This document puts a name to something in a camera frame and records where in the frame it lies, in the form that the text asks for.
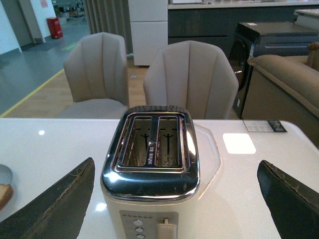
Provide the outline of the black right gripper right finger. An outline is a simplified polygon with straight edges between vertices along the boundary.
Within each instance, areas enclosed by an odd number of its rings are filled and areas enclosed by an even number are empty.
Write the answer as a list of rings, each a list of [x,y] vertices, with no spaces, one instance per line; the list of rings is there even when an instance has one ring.
[[[262,196],[283,239],[319,237],[319,194],[266,160],[257,178]]]

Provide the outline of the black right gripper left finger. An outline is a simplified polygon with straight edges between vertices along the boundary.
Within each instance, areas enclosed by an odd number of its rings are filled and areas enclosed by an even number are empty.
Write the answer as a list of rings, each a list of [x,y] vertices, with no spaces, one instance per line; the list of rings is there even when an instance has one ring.
[[[75,239],[94,188],[89,157],[0,224],[2,239]]]

